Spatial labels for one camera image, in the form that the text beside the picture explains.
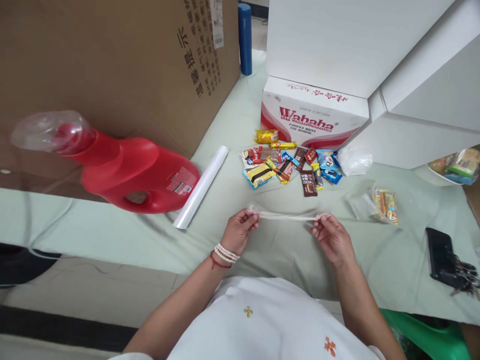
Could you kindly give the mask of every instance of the white paper roll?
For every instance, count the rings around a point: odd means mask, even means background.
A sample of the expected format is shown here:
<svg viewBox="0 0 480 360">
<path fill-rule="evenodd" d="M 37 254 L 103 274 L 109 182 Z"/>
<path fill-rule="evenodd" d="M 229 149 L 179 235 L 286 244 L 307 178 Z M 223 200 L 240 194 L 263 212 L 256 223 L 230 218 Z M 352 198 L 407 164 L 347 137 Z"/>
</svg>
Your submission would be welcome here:
<svg viewBox="0 0 480 360">
<path fill-rule="evenodd" d="M 173 222 L 173 226 L 177 229 L 186 229 L 192 218 L 194 217 L 200 203 L 202 202 L 207 190 L 209 189 L 212 181 L 219 172 L 220 167 L 224 163 L 229 149 L 225 146 L 220 146 L 216 151 L 213 159 L 210 161 L 205 169 L 205 172 L 200 176 L 200 180 L 196 184 L 195 188 L 191 192 L 190 197 L 186 201 L 185 205 L 181 208 L 180 213 Z"/>
</svg>

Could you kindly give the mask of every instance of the red string bracelet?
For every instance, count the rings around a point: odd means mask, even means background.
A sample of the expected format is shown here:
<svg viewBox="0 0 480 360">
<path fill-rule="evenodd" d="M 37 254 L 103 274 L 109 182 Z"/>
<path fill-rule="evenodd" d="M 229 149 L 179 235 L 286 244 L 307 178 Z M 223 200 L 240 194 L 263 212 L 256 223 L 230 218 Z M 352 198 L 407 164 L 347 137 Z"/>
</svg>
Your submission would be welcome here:
<svg viewBox="0 0 480 360">
<path fill-rule="evenodd" d="M 215 261 L 214 259 L 214 252 L 212 251 L 210 253 L 210 259 L 211 259 L 211 268 L 213 269 L 215 265 L 217 265 L 219 268 L 222 268 L 222 269 L 230 269 L 232 267 L 232 265 L 230 266 L 225 266 L 225 265 L 222 265 L 222 264 L 219 264 L 218 262 Z"/>
</svg>

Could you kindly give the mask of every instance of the hand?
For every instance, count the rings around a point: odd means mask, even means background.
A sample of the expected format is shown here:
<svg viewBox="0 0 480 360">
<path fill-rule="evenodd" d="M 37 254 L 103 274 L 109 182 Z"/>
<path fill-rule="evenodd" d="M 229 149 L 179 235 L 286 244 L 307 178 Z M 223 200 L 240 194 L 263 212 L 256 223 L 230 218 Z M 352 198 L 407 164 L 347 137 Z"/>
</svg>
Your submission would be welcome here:
<svg viewBox="0 0 480 360">
<path fill-rule="evenodd" d="M 318 239 L 321 249 L 332 265 L 355 263 L 354 247 L 344 226 L 332 214 L 322 215 L 314 221 L 311 233 Z"/>
<path fill-rule="evenodd" d="M 228 219 L 220 244 L 240 256 L 247 245 L 250 232 L 258 227 L 259 216 L 243 209 Z"/>
</svg>

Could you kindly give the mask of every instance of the bottle handle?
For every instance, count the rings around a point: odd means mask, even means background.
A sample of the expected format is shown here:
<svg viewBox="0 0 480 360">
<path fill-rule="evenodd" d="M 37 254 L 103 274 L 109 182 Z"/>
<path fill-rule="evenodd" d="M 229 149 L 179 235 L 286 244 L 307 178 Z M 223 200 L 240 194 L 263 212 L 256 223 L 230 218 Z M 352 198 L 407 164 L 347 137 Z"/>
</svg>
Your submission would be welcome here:
<svg viewBox="0 0 480 360">
<path fill-rule="evenodd" d="M 133 213 L 140 214 L 158 214 L 162 213 L 163 209 L 161 204 L 162 195 L 160 191 L 148 190 L 145 191 L 145 200 L 141 203 L 133 202 L 127 199 L 125 196 L 116 201 L 110 201 L 113 205 L 119 208 L 125 209 Z"/>
</svg>

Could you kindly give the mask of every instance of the black phone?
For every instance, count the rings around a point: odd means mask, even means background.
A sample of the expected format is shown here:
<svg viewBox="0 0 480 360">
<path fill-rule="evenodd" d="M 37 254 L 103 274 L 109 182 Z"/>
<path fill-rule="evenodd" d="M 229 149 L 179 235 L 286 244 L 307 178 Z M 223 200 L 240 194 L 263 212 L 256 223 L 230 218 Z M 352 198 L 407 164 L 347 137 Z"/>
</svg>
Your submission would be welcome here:
<svg viewBox="0 0 480 360">
<path fill-rule="evenodd" d="M 452 238 L 431 227 L 426 228 L 426 236 L 430 250 L 430 276 L 432 279 L 457 288 L 460 284 Z"/>
</svg>

